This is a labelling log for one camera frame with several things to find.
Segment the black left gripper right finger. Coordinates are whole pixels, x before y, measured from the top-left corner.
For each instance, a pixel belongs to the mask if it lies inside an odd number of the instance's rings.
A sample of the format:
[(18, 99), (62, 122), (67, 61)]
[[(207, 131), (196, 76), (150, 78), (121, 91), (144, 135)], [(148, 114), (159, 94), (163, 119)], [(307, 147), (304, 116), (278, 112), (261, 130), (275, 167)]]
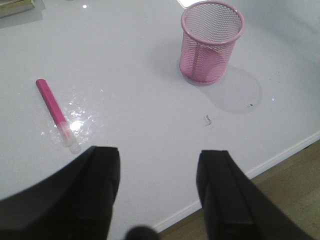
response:
[(310, 240), (242, 172), (226, 150), (202, 150), (196, 187), (210, 240)]

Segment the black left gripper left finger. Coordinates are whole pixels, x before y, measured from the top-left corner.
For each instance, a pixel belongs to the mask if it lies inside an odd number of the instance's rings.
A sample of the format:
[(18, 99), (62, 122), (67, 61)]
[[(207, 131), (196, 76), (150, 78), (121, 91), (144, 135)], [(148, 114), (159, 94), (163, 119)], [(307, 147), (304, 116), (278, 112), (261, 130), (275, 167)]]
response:
[(92, 146), (0, 202), (3, 240), (105, 240), (120, 184), (120, 153)]

